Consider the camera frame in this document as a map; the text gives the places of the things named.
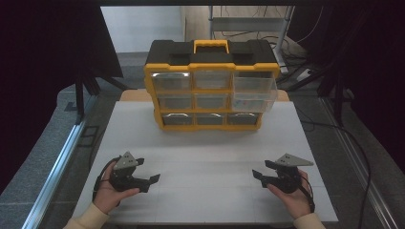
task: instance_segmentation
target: beige sleeve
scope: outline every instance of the beige sleeve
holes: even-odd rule
[[[294,226],[297,229],[325,229],[325,226],[315,213],[296,219],[294,221]]]
[[[89,208],[79,218],[71,218],[65,229],[98,229],[106,222],[108,215],[102,213],[94,204],[90,204]]]

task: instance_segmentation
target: floor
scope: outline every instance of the floor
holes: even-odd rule
[[[221,15],[220,9],[220,7],[214,8],[214,15]],[[278,16],[279,13],[280,15],[284,15],[285,8],[223,7],[223,16],[228,16],[228,14],[230,16],[263,16],[265,11],[266,16]],[[186,39],[207,38],[209,35],[208,27],[205,23],[202,23],[203,20],[201,18],[207,18],[208,7],[187,7],[185,8],[185,15],[187,18]],[[253,32],[232,37],[228,36],[227,38],[233,41],[243,41],[267,35],[271,34],[264,32],[257,34],[257,32]],[[221,32],[216,32],[217,39],[223,37]],[[291,52],[294,55],[302,56],[306,54],[305,50],[295,45],[289,39],[288,43],[284,43],[283,50],[284,52]],[[124,78],[118,78],[117,80],[132,88],[144,88],[142,65],[146,55],[146,52],[119,53],[118,58]],[[300,60],[291,58],[288,62],[293,65],[300,62]],[[288,69],[291,73],[295,70],[294,67]],[[283,89],[297,82],[296,77],[303,70],[298,70],[291,76],[289,81],[279,84],[278,87]],[[102,140],[102,135],[108,124],[114,104],[119,100],[120,89],[102,79],[98,79],[97,81],[102,89],[101,93],[97,97],[93,109],[87,114],[89,118],[85,125],[84,134],[78,141],[78,145],[67,165],[68,169],[59,182],[48,211],[40,223],[40,228],[61,228],[72,215],[76,201],[81,193],[81,188],[84,185],[87,173],[96,155],[97,146]],[[295,92],[289,92],[288,96],[294,102],[297,113],[302,120],[331,124],[333,120],[330,118],[328,110],[330,99],[317,96],[316,88],[318,85],[319,81],[314,81]],[[88,94],[85,95],[86,101],[92,100]],[[383,199],[382,205],[385,204],[390,209],[392,217],[396,221],[396,227],[392,226],[392,228],[405,228],[405,218],[403,217],[405,216],[405,208],[403,208],[405,203],[405,176],[352,111],[350,94],[345,94],[345,97],[348,102],[345,102],[343,105],[343,124],[364,148],[372,168],[373,186],[378,191],[377,194]],[[32,149],[29,158],[9,184],[6,191],[1,195],[0,228],[21,228],[23,226],[74,123],[75,87],[72,86],[60,92],[58,106],[54,111],[52,120]],[[340,140],[339,132],[336,129],[305,123],[303,123],[303,128],[306,131],[309,146],[315,156],[330,194],[332,205],[339,218],[337,224],[326,225],[327,228],[356,228],[364,188],[359,181],[361,178],[356,175],[352,161],[348,156],[350,154],[350,147],[347,147],[345,142]],[[379,220],[379,215],[374,210],[380,207],[381,204],[372,205],[373,198],[375,196],[369,196],[369,201],[366,203],[362,228],[384,228],[383,223]],[[133,227],[106,224],[103,228]]]

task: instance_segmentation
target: cable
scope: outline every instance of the cable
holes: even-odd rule
[[[310,118],[308,115],[306,115],[306,114],[305,114],[299,107],[297,107],[295,104],[294,104],[294,107],[295,107],[295,109],[297,109],[303,116],[305,116],[307,119],[309,119],[310,122],[313,122],[312,118]],[[315,124],[312,124],[312,129],[309,130],[309,131],[304,129],[305,132],[313,132],[314,130],[315,130]]]
[[[366,190],[364,191],[364,197],[363,197],[363,200],[362,200],[362,203],[361,203],[360,217],[359,217],[358,226],[357,226],[357,228],[361,229],[361,225],[363,223],[363,217],[364,217],[364,209],[365,209],[365,206],[366,206],[367,194],[369,193],[370,183],[372,181],[372,169],[371,169],[370,162],[369,162],[369,159],[366,156],[365,151],[363,150],[361,145],[358,143],[358,141],[354,137],[354,135],[352,133],[350,133],[349,131],[347,131],[343,127],[330,125],[330,124],[325,124],[325,123],[319,123],[319,122],[308,122],[308,121],[304,121],[304,120],[300,120],[300,121],[303,122],[303,123],[312,123],[312,124],[318,125],[318,126],[332,127],[332,128],[338,129],[339,131],[342,131],[342,132],[346,133],[354,141],[354,143],[357,145],[358,149],[360,150],[362,156],[364,157],[364,159],[366,161],[368,177],[367,177]]]
[[[308,35],[306,35],[304,38],[302,38],[301,40],[296,41],[296,43],[299,43],[299,42],[301,42],[301,41],[307,39],[307,37],[309,37],[309,36],[313,33],[313,31],[315,31],[315,28],[316,28],[316,26],[318,25],[318,23],[319,23],[319,21],[320,21],[320,19],[321,19],[322,11],[323,11],[323,10],[324,10],[324,7],[321,8],[321,12],[319,12],[318,20],[316,20],[315,26],[313,26],[312,31],[310,31],[310,33],[309,33]]]

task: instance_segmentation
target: clear plastic drawer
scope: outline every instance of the clear plastic drawer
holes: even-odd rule
[[[230,71],[195,71],[194,87],[196,89],[229,89]]]
[[[229,94],[194,94],[197,109],[226,109]]]
[[[161,109],[191,109],[191,94],[158,94]]]
[[[198,113],[198,125],[224,125],[225,114]]]
[[[193,114],[172,113],[161,114],[163,125],[192,125]]]
[[[191,90],[190,73],[152,73],[151,76],[156,92]]]

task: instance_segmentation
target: tripod leg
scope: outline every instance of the tripod leg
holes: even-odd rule
[[[285,89],[285,91],[286,92],[292,92],[292,91],[295,91],[297,89],[300,89],[301,87],[306,86],[307,84],[309,84],[313,80],[316,80],[316,79],[320,78],[322,75],[324,75],[328,71],[328,69],[329,68],[327,67],[327,68],[319,71],[318,73],[314,73],[314,74],[310,75],[309,77],[301,80],[300,82],[298,82],[298,83],[296,83],[296,84],[294,84],[292,86],[289,86],[288,88]]]
[[[343,104],[343,76],[339,72],[336,77],[336,88],[334,92],[334,105],[333,112],[334,118],[340,126],[343,126],[342,123],[342,104]]]
[[[75,94],[76,94],[76,107],[77,107],[77,117],[75,124],[80,124],[84,116],[84,101],[83,101],[83,79],[79,74],[75,81]]]

